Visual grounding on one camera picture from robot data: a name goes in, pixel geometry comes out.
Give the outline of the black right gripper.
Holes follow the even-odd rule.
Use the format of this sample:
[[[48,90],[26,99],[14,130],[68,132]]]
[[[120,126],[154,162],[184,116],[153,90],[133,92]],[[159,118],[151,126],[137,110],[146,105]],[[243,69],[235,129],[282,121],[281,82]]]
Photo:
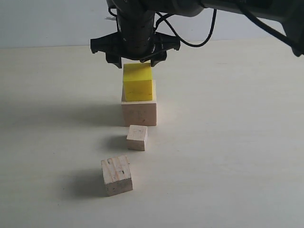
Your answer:
[[[108,0],[108,12],[114,16],[115,33],[90,40],[93,54],[104,52],[107,63],[122,68],[122,58],[150,61],[151,67],[167,58],[167,50],[180,49],[177,37],[156,32],[155,11],[142,0]]]

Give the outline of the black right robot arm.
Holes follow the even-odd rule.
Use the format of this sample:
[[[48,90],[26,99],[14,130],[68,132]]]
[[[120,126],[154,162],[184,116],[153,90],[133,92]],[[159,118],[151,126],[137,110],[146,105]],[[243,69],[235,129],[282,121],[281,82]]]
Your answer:
[[[182,38],[159,33],[168,17],[194,17],[211,8],[246,16],[251,22],[287,44],[294,55],[304,53],[304,3],[301,0],[109,0],[115,9],[117,31],[90,41],[92,53],[104,52],[118,68],[122,59],[162,62],[170,49],[179,50]]]

